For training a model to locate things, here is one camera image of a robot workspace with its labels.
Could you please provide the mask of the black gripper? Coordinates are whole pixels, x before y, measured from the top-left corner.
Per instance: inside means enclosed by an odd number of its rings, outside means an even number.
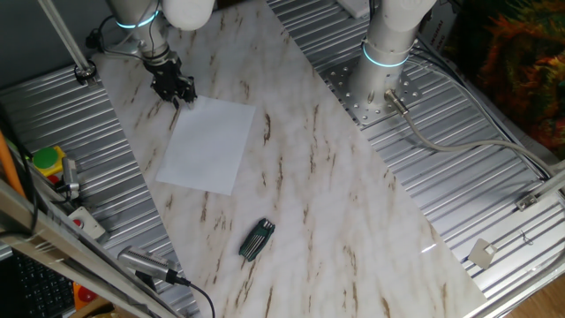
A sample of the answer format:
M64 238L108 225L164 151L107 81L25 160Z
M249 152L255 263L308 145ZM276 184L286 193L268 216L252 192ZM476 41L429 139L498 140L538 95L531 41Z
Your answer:
M153 75L152 89L162 100L170 102L176 110L179 109L177 96L165 88L179 87L179 96L187 103L193 103L197 98L194 77L179 77L180 66L176 52L166 51L157 57L147 57L144 66Z

